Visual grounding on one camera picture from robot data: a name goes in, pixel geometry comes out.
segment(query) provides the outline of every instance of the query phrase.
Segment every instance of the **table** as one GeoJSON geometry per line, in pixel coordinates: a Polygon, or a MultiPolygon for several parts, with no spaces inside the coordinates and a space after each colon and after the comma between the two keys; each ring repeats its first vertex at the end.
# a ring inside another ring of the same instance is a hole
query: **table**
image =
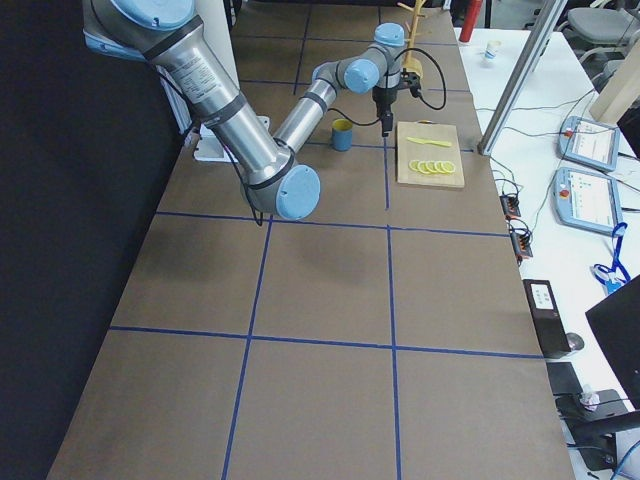
{"type": "MultiPolygon", "coordinates": [[[[449,106],[402,95],[395,111],[458,126],[465,188],[398,185],[377,128],[335,152],[327,115],[298,156],[323,182],[318,209],[259,229],[233,169],[185,152],[51,479],[572,478],[450,17],[429,13],[420,42],[449,106]]],[[[249,3],[241,88],[278,125],[316,65],[406,19],[249,3]]],[[[344,92],[335,106],[375,112],[344,92]]]]}
{"type": "MultiPolygon", "coordinates": [[[[471,42],[460,46],[483,129],[492,114],[484,109],[495,108],[497,105],[528,35],[529,32],[523,31],[476,29],[471,42]],[[492,63],[483,60],[484,48],[490,40],[502,42],[498,56],[492,63]]],[[[558,105],[576,100],[592,88],[562,34],[554,33],[537,69],[522,90],[516,107],[558,105]]],[[[595,98],[595,93],[588,95],[577,104],[573,114],[591,118],[587,106],[595,98]]],[[[572,106],[570,104],[554,110],[514,111],[507,125],[531,134],[554,132],[559,129],[572,106]]],[[[633,154],[624,140],[621,151],[633,154]]],[[[547,185],[556,169],[559,166],[583,168],[568,161],[558,163],[553,136],[529,138],[510,130],[501,133],[493,157],[513,170],[516,181],[523,185],[520,208],[523,219],[530,226],[534,224],[547,185]]],[[[622,157],[618,165],[614,175],[640,187],[640,164],[622,157]]],[[[623,206],[638,206],[640,198],[636,192],[622,185],[619,185],[619,191],[623,206]]],[[[629,223],[629,229],[625,235],[621,259],[631,275],[635,276],[640,272],[640,257],[634,255],[640,246],[640,221],[633,214],[625,215],[624,219],[629,223]]],[[[604,298],[604,291],[592,277],[589,267],[595,263],[610,263],[610,241],[602,235],[562,226],[557,222],[552,204],[547,199],[540,210],[532,249],[534,257],[523,262],[520,274],[522,278],[551,281],[565,330],[578,333],[585,340],[585,349],[568,357],[578,379],[583,386],[588,385],[592,390],[615,389],[624,398],[626,395],[604,358],[584,315],[585,311],[604,298]]],[[[627,408],[633,407],[627,402],[627,408]]],[[[582,478],[585,469],[580,456],[572,452],[572,459],[576,476],[582,478]]],[[[610,472],[605,472],[601,478],[609,476],[610,472]]]]}

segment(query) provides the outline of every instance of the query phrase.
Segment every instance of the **cup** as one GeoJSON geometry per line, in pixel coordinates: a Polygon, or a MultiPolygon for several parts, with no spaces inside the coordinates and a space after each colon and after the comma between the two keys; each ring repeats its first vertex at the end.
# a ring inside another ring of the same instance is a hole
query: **cup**
{"type": "Polygon", "coordinates": [[[334,150],[346,152],[351,148],[353,139],[353,123],[344,118],[334,120],[331,124],[331,145],[334,150]]]}
{"type": "Polygon", "coordinates": [[[487,42],[487,48],[484,51],[484,58],[486,60],[493,60],[496,58],[500,45],[502,45],[500,40],[490,40],[487,42]]]}

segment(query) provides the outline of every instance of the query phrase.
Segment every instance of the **office chair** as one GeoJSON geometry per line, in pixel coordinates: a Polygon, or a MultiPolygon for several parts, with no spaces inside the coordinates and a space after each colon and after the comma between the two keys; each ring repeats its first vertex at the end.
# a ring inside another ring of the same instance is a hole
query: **office chair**
{"type": "Polygon", "coordinates": [[[616,9],[574,8],[569,10],[567,21],[557,30],[570,28],[580,38],[593,45],[580,57],[584,63],[596,53],[621,53],[634,34],[640,30],[639,5],[625,8],[624,0],[617,0],[616,9]]]}

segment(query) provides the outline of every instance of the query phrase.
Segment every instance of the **wooden cutting board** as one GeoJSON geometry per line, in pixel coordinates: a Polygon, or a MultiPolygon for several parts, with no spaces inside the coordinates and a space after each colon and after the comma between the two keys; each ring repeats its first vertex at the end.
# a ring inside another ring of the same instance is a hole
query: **wooden cutting board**
{"type": "Polygon", "coordinates": [[[398,183],[445,188],[464,187],[460,145],[455,125],[398,122],[396,134],[398,183]],[[448,141],[451,142],[451,146],[421,145],[408,141],[407,137],[448,141]],[[409,169],[409,162],[412,160],[433,160],[436,162],[448,160],[456,166],[456,171],[451,175],[436,173],[424,175],[409,169]]]}

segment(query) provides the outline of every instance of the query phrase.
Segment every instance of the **white desk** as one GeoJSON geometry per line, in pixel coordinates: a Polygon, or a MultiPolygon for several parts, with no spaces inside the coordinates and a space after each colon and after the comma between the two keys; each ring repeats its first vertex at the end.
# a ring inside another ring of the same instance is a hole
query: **white desk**
{"type": "MultiPolygon", "coordinates": [[[[460,45],[462,60],[474,95],[476,109],[494,109],[502,95],[529,32],[476,29],[471,42],[460,45]],[[488,63],[483,58],[489,40],[502,42],[497,57],[488,63]]],[[[577,100],[593,86],[566,40],[560,33],[554,33],[549,46],[535,72],[527,80],[516,107],[553,106],[570,100],[577,100]]],[[[596,93],[588,95],[573,110],[572,115],[590,118],[587,105],[596,93]]],[[[514,111],[508,126],[535,134],[555,132],[574,104],[553,110],[514,111]]],[[[492,112],[478,111],[481,128],[489,123],[492,112]]],[[[520,193],[522,218],[533,227],[535,216],[542,205],[547,186],[559,166],[586,167],[569,161],[559,162],[556,153],[557,139],[554,136],[530,138],[512,130],[503,130],[492,156],[508,166],[515,174],[516,182],[523,185],[520,193]]],[[[621,151],[633,154],[626,140],[621,142],[621,151]]],[[[640,187],[640,163],[621,158],[614,176],[640,187]]],[[[623,185],[619,185],[621,204],[638,208],[640,195],[623,185]]],[[[624,238],[621,260],[632,277],[640,274],[640,218],[637,214],[625,214],[629,224],[624,238]]],[[[540,211],[533,235],[534,257],[525,260],[520,268],[522,278],[545,279],[551,282],[558,303],[558,309],[567,332],[578,333],[586,343],[584,350],[567,359],[571,360],[583,387],[593,390],[616,389],[624,398],[607,360],[589,328],[584,312],[605,296],[602,286],[593,278],[589,267],[595,263],[610,264],[610,238],[558,223],[552,204],[552,194],[547,197],[540,211]]],[[[586,467],[578,452],[572,452],[572,461],[577,478],[588,478],[586,467]]],[[[609,478],[610,471],[600,474],[609,478]]]]}

